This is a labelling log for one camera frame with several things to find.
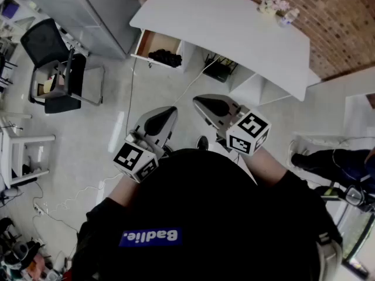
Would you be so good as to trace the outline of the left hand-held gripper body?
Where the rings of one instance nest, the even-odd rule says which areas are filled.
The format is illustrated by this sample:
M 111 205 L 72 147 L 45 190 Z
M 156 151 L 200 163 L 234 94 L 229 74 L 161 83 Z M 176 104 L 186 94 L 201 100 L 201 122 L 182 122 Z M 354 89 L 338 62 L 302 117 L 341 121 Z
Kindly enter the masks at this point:
M 172 135 L 177 119 L 178 110 L 174 106 L 156 108 L 143 114 L 131 130 L 152 141 L 159 149 L 159 154 L 144 150 L 124 139 L 114 152 L 114 166 L 135 182 L 142 183 L 166 155 L 164 146 Z

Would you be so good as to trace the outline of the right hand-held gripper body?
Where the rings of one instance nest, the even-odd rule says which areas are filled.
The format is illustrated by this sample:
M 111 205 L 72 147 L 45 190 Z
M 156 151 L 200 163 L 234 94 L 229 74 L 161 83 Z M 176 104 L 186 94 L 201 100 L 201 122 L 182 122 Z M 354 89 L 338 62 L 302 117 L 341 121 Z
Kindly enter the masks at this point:
M 216 130 L 216 142 L 228 152 L 252 156 L 267 140 L 271 123 L 254 109 L 225 95 L 204 94 L 193 98 L 204 121 Z

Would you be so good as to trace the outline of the person's left hand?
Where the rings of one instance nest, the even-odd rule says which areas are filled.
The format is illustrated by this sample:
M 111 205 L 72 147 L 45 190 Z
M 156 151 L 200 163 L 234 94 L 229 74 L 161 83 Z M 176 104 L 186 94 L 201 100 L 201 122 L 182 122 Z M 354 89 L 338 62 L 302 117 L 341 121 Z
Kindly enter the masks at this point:
M 156 147 L 156 145 L 136 131 L 129 131 L 125 139 L 126 141 L 133 143 L 144 150 L 152 152 L 156 155 L 159 154 L 159 149 Z

